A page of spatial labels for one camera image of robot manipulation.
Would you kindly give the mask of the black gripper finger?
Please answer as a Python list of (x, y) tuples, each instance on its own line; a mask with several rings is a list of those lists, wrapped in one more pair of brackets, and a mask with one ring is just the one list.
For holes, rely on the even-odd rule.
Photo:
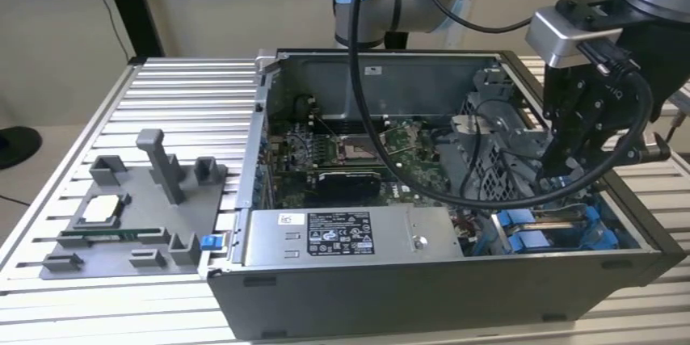
[(592, 66), (557, 69), (545, 67), (544, 116), (550, 120), (552, 141), (542, 155), (544, 178), (569, 175), (576, 166), (589, 167), (593, 163), (592, 151), (586, 147), (586, 106), (581, 99), (592, 83)]
[(596, 167), (609, 156), (604, 145), (626, 128), (626, 94), (620, 90), (584, 90), (574, 105), (574, 160)]

